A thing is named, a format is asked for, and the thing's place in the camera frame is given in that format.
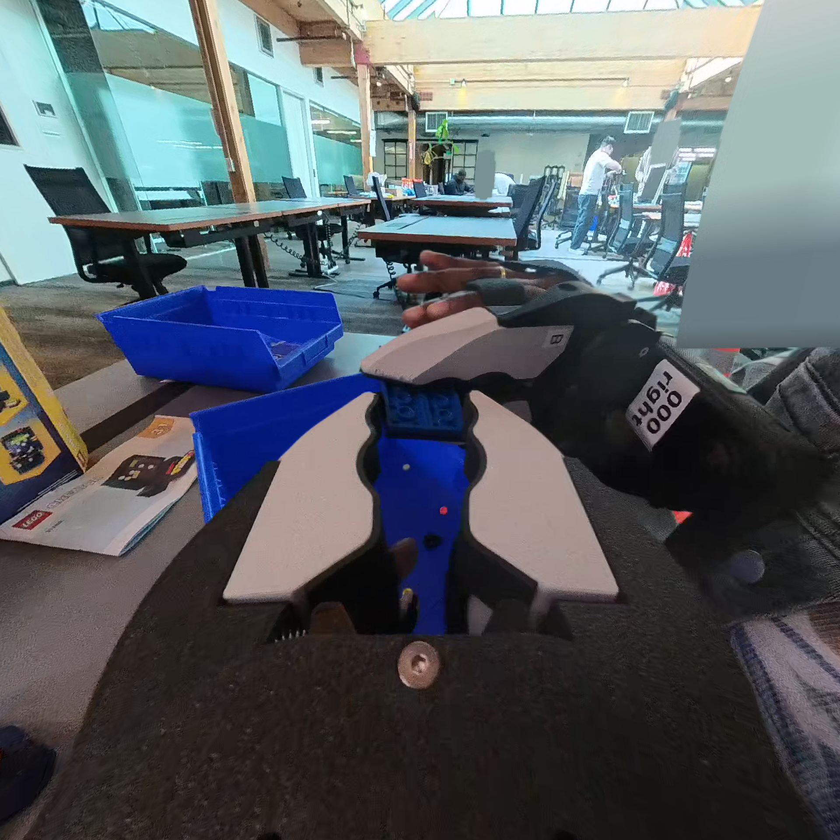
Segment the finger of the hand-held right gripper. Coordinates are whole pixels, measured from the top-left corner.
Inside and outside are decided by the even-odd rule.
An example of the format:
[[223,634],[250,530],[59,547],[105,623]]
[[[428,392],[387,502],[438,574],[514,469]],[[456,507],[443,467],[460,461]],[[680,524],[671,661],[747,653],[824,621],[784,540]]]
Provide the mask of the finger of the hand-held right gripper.
[[363,358],[360,372],[405,385],[471,382],[483,375],[524,382],[561,356],[573,332],[566,324],[506,327],[491,311],[471,308],[395,337]]

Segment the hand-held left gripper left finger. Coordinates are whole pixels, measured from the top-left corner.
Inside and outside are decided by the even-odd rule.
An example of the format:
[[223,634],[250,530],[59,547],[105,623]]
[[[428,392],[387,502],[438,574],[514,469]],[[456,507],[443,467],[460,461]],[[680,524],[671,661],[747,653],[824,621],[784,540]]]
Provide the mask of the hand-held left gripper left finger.
[[224,587],[226,605],[400,606],[374,487],[381,407],[380,393],[363,392],[279,458]]

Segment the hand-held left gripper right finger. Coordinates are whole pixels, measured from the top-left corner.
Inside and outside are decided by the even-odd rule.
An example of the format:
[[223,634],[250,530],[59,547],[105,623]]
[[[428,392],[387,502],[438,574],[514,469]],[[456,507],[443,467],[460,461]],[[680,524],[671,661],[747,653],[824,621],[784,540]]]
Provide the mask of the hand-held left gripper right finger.
[[470,392],[464,410],[454,634],[565,634],[568,604],[619,605],[619,584],[561,452],[482,392]]

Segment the blue toy plate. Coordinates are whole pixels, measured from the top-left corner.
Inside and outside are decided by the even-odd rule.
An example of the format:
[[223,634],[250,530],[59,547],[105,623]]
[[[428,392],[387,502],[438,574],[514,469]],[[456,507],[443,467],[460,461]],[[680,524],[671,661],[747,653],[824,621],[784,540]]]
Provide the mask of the blue toy plate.
[[381,395],[386,436],[449,443],[463,440],[462,398],[455,388],[384,382]]

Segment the blue plastic bin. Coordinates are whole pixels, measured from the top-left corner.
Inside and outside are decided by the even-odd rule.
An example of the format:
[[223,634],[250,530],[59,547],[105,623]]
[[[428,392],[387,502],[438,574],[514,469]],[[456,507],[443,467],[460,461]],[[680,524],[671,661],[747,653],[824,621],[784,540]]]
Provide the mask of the blue plastic bin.
[[317,290],[192,287],[97,319],[137,375],[257,394],[293,385],[343,336]]
[[[205,521],[218,514],[264,464],[281,457],[311,427],[363,392],[381,392],[382,383],[363,374],[352,374],[194,413],[194,449]],[[446,474],[449,499],[454,503],[445,538],[428,534],[423,544],[416,542],[417,564],[406,582],[418,595],[415,632],[423,635],[447,632],[449,557],[467,487],[464,442],[465,424],[463,440],[449,443],[388,437],[382,420],[378,443],[380,474],[374,488],[381,500],[388,542],[411,538],[405,535],[399,508],[398,472],[404,461],[418,461]]]

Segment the person's right hand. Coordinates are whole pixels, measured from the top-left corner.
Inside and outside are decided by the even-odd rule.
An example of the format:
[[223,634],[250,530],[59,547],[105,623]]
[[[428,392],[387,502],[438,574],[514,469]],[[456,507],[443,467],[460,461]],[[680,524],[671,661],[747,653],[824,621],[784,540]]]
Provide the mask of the person's right hand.
[[423,297],[423,302],[402,313],[404,327],[416,329],[467,309],[481,308],[480,296],[467,289],[472,281],[513,281],[524,287],[526,300],[530,300],[561,282],[579,279],[577,273],[563,266],[525,266],[524,270],[516,270],[512,264],[425,250],[419,256],[419,267],[399,276],[396,287],[409,296]]

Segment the scattered small round studs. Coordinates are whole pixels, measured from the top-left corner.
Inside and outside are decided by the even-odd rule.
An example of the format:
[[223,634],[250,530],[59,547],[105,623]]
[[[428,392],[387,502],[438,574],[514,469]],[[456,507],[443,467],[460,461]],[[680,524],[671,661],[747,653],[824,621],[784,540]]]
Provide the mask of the scattered small round studs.
[[454,503],[446,474],[418,461],[399,468],[400,513],[405,535],[423,544],[428,534],[444,539]]

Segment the potted green plant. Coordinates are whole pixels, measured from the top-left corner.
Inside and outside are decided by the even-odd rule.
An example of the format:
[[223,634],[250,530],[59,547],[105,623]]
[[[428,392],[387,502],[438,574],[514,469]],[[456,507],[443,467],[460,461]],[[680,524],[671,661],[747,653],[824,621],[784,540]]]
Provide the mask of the potted green plant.
[[434,137],[419,153],[424,180],[428,183],[446,181],[458,152],[459,146],[450,136],[448,116],[445,115],[438,121]]

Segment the instruction booklet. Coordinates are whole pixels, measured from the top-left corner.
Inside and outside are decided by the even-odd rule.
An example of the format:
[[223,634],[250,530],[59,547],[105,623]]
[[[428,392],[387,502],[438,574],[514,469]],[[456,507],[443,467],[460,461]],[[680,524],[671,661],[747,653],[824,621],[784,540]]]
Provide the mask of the instruction booklet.
[[6,520],[2,540],[124,555],[196,482],[193,435],[189,417],[155,416],[82,476]]

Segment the colourful toy set box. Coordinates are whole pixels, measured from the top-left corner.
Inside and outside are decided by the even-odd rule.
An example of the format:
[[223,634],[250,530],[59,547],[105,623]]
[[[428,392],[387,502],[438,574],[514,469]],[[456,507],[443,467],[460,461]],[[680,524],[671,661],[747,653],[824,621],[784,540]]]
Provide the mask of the colourful toy set box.
[[1,523],[87,467],[87,447],[1,310]]

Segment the long wooden desk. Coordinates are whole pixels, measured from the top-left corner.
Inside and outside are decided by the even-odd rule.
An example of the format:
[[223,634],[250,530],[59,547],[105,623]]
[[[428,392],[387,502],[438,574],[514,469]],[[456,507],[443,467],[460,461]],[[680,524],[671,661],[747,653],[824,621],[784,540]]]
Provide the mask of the long wooden desk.
[[347,216],[366,209],[368,196],[348,198],[283,199],[256,203],[234,203],[211,206],[137,211],[129,213],[93,213],[53,216],[51,224],[66,229],[107,232],[122,247],[130,266],[129,278],[139,282],[142,299],[159,296],[151,275],[141,263],[137,241],[151,235],[174,235],[186,248],[194,248],[216,241],[233,242],[239,259],[241,277],[246,287],[268,289],[266,260],[262,255],[261,237],[273,228],[303,228],[305,259],[308,275],[322,278],[321,264],[314,227],[320,214],[338,211],[343,242],[348,242]]

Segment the white striped shirt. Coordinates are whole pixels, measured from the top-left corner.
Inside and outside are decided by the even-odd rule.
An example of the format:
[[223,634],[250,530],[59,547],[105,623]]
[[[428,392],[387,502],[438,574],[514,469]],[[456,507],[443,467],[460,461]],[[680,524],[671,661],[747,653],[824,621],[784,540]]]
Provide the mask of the white striped shirt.
[[820,838],[839,838],[839,612],[757,618],[729,627],[763,724]]

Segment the wooden post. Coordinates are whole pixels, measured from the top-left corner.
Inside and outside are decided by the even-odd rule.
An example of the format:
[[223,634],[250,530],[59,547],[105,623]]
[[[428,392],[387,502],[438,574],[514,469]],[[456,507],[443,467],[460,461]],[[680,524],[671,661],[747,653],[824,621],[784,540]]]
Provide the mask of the wooden post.
[[[234,202],[252,204],[256,202],[256,191],[217,3],[190,1],[189,6]],[[268,288],[266,247],[261,235],[248,234],[236,240],[235,246],[244,283],[249,287]]]
[[371,101],[371,68],[361,64],[356,67],[357,85],[360,104],[360,137],[362,149],[362,169],[364,183],[368,183],[375,161],[375,128]]

